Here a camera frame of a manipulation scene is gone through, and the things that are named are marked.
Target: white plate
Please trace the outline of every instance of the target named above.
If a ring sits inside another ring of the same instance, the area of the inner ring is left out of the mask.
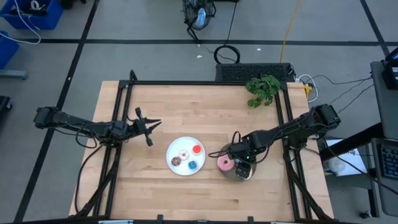
[[[201,154],[196,156],[192,152],[194,146],[200,145]],[[181,160],[180,165],[173,166],[172,159],[174,157],[178,157],[181,150],[186,150],[189,153],[189,158],[187,160]],[[192,175],[198,172],[201,167],[204,165],[206,159],[206,151],[203,145],[197,139],[191,137],[180,137],[174,140],[167,149],[166,152],[166,161],[167,165],[169,165],[170,169],[176,174],[180,175]],[[195,170],[191,170],[188,167],[188,163],[194,160],[197,163],[197,168]]]

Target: white paper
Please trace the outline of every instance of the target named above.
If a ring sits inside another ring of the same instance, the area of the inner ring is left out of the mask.
[[[340,142],[341,140],[342,139],[334,139],[334,140],[327,140],[326,142],[328,143],[328,146],[332,146],[332,145]],[[363,163],[361,156],[359,155],[358,149],[353,149],[350,152],[339,155],[339,157],[346,160],[347,162],[351,163],[352,165],[356,166],[361,171],[363,171],[365,173],[368,172],[365,168],[365,164]],[[360,172],[358,172],[356,169],[351,167],[349,164],[347,164],[347,163],[345,163],[345,164],[346,164],[346,168],[341,172],[337,172],[336,176],[360,174]]]

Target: blue bin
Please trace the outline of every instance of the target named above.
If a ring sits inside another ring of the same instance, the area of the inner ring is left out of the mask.
[[[36,26],[39,29],[54,29],[58,21],[61,18],[63,8],[60,5],[60,0],[36,0],[40,5],[45,4],[47,6],[47,16],[31,16],[30,21],[28,19],[28,15],[21,15],[23,20],[33,29]],[[26,5],[30,6],[31,0],[17,0],[19,9]],[[0,16],[5,18],[10,25],[12,25],[15,29],[28,29],[28,27],[21,21],[18,15],[10,15],[9,11],[15,5],[14,0],[7,0],[5,5],[0,11]]]
[[[1,31],[0,33],[7,36],[7,32]],[[0,69],[4,69],[8,61],[17,52],[19,45],[13,40],[9,40],[0,35]]]

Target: potted plant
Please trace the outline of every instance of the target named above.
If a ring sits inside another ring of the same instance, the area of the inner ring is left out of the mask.
[[[265,106],[270,105],[274,96],[278,93],[279,87],[280,83],[278,79],[272,75],[262,75],[261,78],[252,78],[251,81],[246,83],[246,89],[257,97],[249,100],[248,106],[257,108],[263,101],[265,101]]]

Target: yellow cable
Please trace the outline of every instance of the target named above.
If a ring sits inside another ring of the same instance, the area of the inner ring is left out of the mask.
[[[290,29],[292,28],[294,19],[296,18],[297,11],[299,10],[300,4],[301,4],[301,0],[297,0],[296,8],[294,9],[293,16],[292,16],[292,18],[291,18],[291,20],[290,20],[289,28],[287,29],[286,34],[285,34],[284,43],[283,43],[283,45],[282,45],[282,51],[281,51],[281,53],[280,53],[280,60],[279,60],[279,63],[282,63],[282,60],[283,60],[283,58],[284,58],[286,39],[287,39],[287,36],[288,36],[288,34],[289,34],[289,32],[290,32]]]

